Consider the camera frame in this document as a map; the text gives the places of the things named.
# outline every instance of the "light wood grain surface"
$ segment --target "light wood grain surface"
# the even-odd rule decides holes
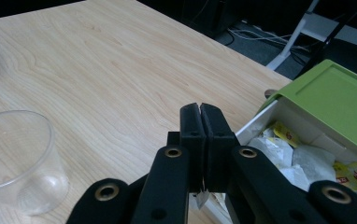
[[[70,180],[62,204],[0,223],[64,223],[93,182],[146,174],[179,109],[219,107],[235,132],[281,75],[136,1],[92,0],[0,19],[0,111],[51,120]],[[210,223],[190,210],[190,223]]]

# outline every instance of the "clear plastic cup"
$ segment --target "clear plastic cup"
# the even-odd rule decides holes
[[[30,111],[0,113],[0,203],[33,216],[56,207],[67,192],[50,122]]]

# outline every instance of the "white cable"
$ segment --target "white cable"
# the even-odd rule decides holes
[[[290,35],[277,36],[277,35],[271,34],[272,35],[271,37],[265,37],[265,36],[262,36],[262,35],[258,35],[256,33],[254,33],[253,31],[250,31],[250,30],[231,30],[229,28],[227,30],[231,34],[236,35],[237,37],[242,38],[242,39],[246,39],[246,40],[266,40],[266,41],[273,42],[273,43],[280,44],[280,45],[286,45],[288,40],[283,39],[283,37],[290,36]],[[255,38],[246,37],[246,36],[243,36],[243,35],[239,35],[236,32],[238,32],[238,33],[248,33],[248,34],[256,35],[256,36],[259,36],[259,37],[255,37]],[[301,46],[292,46],[292,49],[302,49],[302,50],[305,50],[305,51],[309,52],[308,49],[306,49],[305,47],[301,47]]]
[[[250,25],[250,24],[248,24],[248,22],[245,21],[245,20],[242,20],[241,22],[246,23],[247,25]],[[259,31],[261,31],[261,32],[263,32],[263,33],[265,33],[265,34],[272,35],[273,37],[289,37],[289,36],[291,36],[291,35],[278,36],[278,35],[275,35],[275,34],[273,34],[273,33],[264,31],[262,28],[260,28],[260,27],[258,27],[258,26],[252,25],[252,27],[254,27],[255,29],[257,29],[257,30],[259,30]],[[283,41],[284,43],[289,42],[289,40],[284,39],[284,38],[281,38],[280,40]],[[319,42],[315,42],[315,43],[313,43],[313,44],[309,44],[309,45],[305,45],[305,46],[296,46],[296,45],[294,45],[294,46],[292,46],[292,49],[302,49],[302,50],[305,50],[306,52],[310,52],[310,50],[309,50],[308,48],[309,48],[309,47],[312,47],[312,46],[314,46],[314,45],[317,45],[318,43],[319,43]]]

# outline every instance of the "green lid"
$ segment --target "green lid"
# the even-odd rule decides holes
[[[357,75],[350,70],[325,60],[269,97],[262,109],[280,96],[357,146]]]

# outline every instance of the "yellow tea bag label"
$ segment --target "yellow tea bag label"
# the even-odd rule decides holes
[[[357,161],[350,164],[336,161],[333,167],[336,170],[336,182],[357,191]]]
[[[298,145],[300,145],[299,137],[286,128],[280,121],[277,121],[274,125],[274,134],[289,143],[292,147],[298,147]]]

